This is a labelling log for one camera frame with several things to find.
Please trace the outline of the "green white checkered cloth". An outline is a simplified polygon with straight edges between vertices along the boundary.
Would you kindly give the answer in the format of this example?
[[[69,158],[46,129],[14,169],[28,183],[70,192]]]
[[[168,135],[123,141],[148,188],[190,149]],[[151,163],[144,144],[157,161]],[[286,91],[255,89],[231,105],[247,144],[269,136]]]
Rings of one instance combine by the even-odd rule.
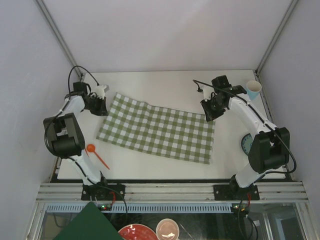
[[[96,139],[159,157],[210,164],[215,122],[116,93]]]

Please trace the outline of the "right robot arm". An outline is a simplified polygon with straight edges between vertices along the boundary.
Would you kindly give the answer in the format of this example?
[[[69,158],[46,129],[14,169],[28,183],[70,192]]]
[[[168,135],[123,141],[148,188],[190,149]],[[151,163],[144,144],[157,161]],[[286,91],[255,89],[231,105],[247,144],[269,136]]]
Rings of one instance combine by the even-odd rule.
[[[248,164],[230,178],[225,191],[233,200],[246,196],[256,182],[268,174],[278,174],[279,168],[294,160],[290,150],[290,132],[277,127],[254,106],[250,90],[241,85],[231,85],[226,75],[217,76],[207,84],[198,80],[200,102],[207,122],[232,111],[248,129],[253,142],[248,152]]]

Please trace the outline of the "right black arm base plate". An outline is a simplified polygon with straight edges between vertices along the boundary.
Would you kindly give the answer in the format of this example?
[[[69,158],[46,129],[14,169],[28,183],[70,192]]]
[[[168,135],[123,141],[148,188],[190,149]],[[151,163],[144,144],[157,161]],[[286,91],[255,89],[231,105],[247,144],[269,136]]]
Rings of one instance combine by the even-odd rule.
[[[256,185],[232,190],[228,184],[215,184],[213,186],[213,193],[216,201],[248,200],[249,197],[253,201],[260,200],[258,187]]]

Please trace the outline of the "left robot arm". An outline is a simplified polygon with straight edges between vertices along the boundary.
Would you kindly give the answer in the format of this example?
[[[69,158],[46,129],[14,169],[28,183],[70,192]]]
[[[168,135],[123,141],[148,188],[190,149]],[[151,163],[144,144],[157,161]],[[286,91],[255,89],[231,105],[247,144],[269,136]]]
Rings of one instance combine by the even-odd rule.
[[[84,185],[93,186],[92,194],[98,200],[109,196],[110,188],[101,183],[103,175],[86,153],[86,142],[78,117],[88,110],[91,114],[104,117],[108,115],[106,92],[109,86],[97,85],[93,90],[85,82],[73,83],[73,91],[64,98],[64,104],[55,116],[45,118],[44,143],[48,151],[70,162],[80,175]]]

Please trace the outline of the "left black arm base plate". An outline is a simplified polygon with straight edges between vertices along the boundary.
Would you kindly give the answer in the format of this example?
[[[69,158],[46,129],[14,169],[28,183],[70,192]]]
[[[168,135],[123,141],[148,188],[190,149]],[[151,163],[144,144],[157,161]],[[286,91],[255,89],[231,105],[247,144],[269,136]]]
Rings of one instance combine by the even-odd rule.
[[[126,187],[123,184],[82,185],[82,201],[121,201],[125,196]]]

